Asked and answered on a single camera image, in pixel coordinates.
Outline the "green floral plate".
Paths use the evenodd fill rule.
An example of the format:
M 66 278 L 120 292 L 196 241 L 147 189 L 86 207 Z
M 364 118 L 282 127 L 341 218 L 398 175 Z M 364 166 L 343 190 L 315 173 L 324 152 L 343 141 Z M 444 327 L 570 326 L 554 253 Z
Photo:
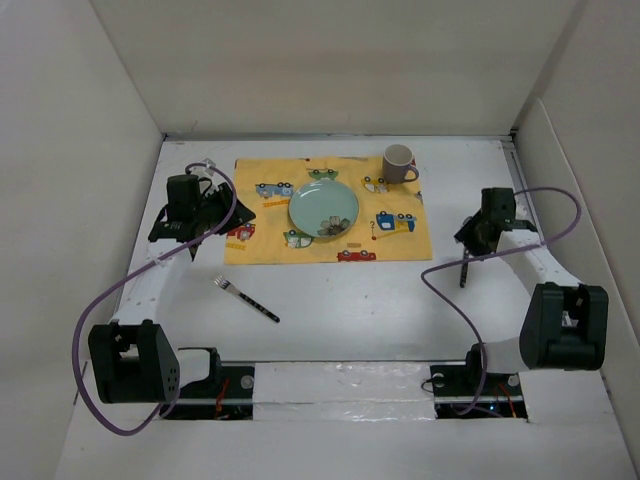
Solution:
M 359 216 L 359 201 L 347 185 L 329 179 L 308 182 L 291 197 L 293 225 L 302 233 L 329 239 L 346 234 Z

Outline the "yellow truck print placemat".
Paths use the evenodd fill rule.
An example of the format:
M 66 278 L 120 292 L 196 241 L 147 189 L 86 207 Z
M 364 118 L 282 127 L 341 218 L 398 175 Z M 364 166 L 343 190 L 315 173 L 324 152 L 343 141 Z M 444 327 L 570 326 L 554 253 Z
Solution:
M 292 195 L 318 180 L 349 187 L 358 201 L 354 222 L 322 216 L 312 233 L 289 215 Z M 422 261 L 432 257 L 418 181 L 390 185 L 383 161 L 369 157 L 239 158 L 234 184 L 255 219 L 226 235 L 228 265 Z

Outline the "purple mug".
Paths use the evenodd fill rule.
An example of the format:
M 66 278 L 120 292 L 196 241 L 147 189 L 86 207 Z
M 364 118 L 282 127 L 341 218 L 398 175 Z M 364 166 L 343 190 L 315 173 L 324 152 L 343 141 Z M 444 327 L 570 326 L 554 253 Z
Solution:
M 388 146 L 383 153 L 383 178 L 388 184 L 402 184 L 419 179 L 413 151 L 402 144 Z

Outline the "fork with black handle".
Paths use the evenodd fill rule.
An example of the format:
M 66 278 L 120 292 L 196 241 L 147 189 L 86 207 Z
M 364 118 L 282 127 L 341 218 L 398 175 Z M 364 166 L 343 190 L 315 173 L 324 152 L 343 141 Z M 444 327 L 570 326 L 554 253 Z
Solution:
M 274 314 L 272 311 L 267 309 L 264 305 L 257 302 L 255 299 L 247 295 L 245 292 L 238 289 L 230 280 L 222 275 L 217 275 L 212 278 L 213 283 L 219 287 L 220 289 L 226 291 L 227 293 L 237 297 L 244 304 L 250 306 L 252 309 L 258 311 L 263 316 L 270 319 L 272 322 L 279 324 L 281 319 L 278 315 Z

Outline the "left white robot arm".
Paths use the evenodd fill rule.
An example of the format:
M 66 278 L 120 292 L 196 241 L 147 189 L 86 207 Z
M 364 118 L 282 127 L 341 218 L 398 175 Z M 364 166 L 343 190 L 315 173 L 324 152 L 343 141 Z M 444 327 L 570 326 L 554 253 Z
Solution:
M 163 324 L 204 236 L 226 235 L 255 215 L 229 183 L 197 174 L 169 177 L 166 192 L 148 235 L 145 270 L 111 320 L 88 335 L 97 392 L 106 404 L 168 404 L 186 389 L 208 397 L 224 383 L 215 348 L 175 347 Z

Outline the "spoon with black handle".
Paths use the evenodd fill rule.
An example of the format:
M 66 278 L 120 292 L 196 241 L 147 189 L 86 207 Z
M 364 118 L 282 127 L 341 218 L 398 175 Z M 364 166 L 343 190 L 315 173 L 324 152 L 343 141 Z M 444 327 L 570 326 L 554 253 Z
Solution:
M 462 256 L 463 263 L 461 264 L 460 277 L 459 277 L 460 288 L 465 288 L 467 284 L 469 259 L 470 259 L 470 252 L 467 248 L 464 248 L 463 256 Z

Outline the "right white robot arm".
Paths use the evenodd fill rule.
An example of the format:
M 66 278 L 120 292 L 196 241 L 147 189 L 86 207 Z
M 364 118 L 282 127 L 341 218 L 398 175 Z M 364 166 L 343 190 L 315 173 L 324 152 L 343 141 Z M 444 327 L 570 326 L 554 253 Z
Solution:
M 609 297 L 565 269 L 536 227 L 516 217 L 511 188 L 485 188 L 481 206 L 454 235 L 473 258 L 497 255 L 530 294 L 518 336 L 476 343 L 462 381 L 473 393 L 494 387 L 499 374 L 529 370 L 594 371 L 604 363 Z

